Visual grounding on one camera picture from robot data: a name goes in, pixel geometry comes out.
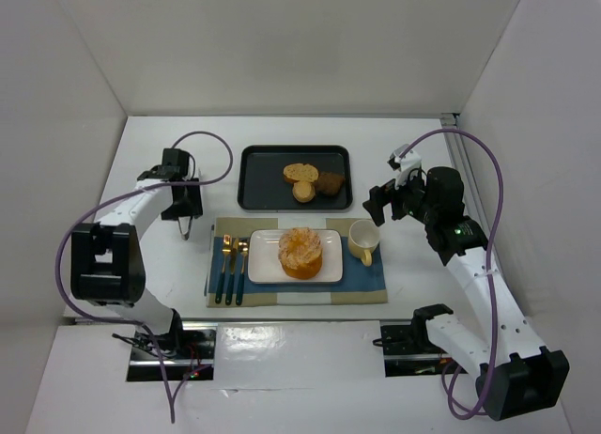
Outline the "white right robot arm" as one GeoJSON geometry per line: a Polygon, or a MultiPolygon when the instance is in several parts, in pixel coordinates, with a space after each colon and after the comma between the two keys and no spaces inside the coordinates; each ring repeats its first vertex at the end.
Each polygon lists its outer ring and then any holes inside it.
{"type": "Polygon", "coordinates": [[[363,202],[376,225],[383,210],[424,225],[426,239],[469,300],[484,338],[443,303],[418,308],[410,342],[448,353],[474,380],[481,411],[495,421],[553,407],[570,365],[533,330],[504,282],[480,225],[465,213],[464,185],[449,167],[409,171],[402,184],[375,186],[363,202]]]}

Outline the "orange frosted round bread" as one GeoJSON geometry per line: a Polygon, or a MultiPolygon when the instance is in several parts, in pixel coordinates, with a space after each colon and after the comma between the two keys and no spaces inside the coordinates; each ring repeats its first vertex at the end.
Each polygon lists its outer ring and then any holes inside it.
{"type": "Polygon", "coordinates": [[[278,259],[291,278],[309,280],[317,276],[323,263],[323,246],[317,231],[308,227],[285,231],[278,242],[278,259]]]}

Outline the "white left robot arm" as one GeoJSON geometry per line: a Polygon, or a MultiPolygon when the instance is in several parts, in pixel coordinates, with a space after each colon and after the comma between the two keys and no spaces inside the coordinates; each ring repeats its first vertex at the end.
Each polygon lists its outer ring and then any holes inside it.
{"type": "Polygon", "coordinates": [[[166,148],[162,162],[137,178],[135,196],[95,223],[78,224],[70,234],[72,297],[143,322],[165,352],[183,346],[182,321],[146,289],[140,239],[158,219],[176,222],[180,236],[190,237],[193,220],[203,214],[194,164],[190,153],[166,148]]]}

